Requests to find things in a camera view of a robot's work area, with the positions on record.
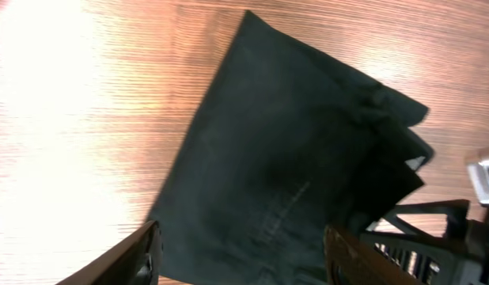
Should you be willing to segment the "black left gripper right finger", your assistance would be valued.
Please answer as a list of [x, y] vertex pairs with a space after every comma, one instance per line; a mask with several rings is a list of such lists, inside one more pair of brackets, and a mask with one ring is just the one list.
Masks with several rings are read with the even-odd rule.
[[330, 284], [415, 285], [419, 281], [385, 259], [342, 226], [324, 230], [324, 254]]

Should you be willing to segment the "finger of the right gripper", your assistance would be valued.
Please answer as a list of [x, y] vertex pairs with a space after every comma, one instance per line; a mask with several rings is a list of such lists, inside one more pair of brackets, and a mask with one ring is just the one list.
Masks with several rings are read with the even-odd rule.
[[445, 215], [446, 228], [443, 237], [462, 241], [468, 228], [466, 219], [468, 209], [469, 201], [466, 199], [397, 205], [383, 219], [400, 230], [401, 234], [368, 231], [366, 240], [384, 241], [386, 238], [391, 238], [407, 241], [440, 241], [441, 238], [413, 226], [401, 219], [399, 215]]

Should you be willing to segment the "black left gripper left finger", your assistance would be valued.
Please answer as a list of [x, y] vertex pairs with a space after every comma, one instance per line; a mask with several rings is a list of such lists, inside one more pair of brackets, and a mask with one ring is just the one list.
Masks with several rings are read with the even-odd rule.
[[57, 285], [157, 285], [161, 255], [159, 225], [149, 221]]

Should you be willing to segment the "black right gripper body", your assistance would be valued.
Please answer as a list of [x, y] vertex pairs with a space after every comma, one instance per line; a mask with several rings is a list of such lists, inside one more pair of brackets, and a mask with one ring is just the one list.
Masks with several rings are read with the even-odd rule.
[[462, 239], [367, 232], [360, 241], [420, 283], [489, 285], [489, 224], [468, 220]]

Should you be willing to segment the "black shorts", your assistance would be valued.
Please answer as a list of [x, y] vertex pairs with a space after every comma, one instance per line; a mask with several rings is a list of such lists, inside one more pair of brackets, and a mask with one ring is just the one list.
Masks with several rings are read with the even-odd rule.
[[326, 283], [326, 225], [360, 233], [422, 187], [427, 112], [246, 12], [149, 213], [160, 274]]

